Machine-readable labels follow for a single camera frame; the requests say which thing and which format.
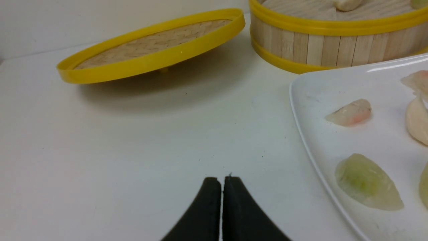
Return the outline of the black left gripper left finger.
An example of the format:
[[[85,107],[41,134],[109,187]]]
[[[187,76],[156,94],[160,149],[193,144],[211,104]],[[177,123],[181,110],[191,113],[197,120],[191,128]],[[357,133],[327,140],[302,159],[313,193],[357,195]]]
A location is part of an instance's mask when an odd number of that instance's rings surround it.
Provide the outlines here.
[[[162,238],[163,241],[218,241],[220,235],[221,183],[206,177],[194,201]]]

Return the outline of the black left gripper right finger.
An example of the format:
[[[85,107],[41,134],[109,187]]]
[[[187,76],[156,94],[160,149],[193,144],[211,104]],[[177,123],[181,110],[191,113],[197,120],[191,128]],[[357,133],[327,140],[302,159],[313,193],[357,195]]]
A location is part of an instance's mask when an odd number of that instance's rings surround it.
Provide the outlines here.
[[[224,241],[290,240],[259,207],[239,177],[225,177],[222,221]]]

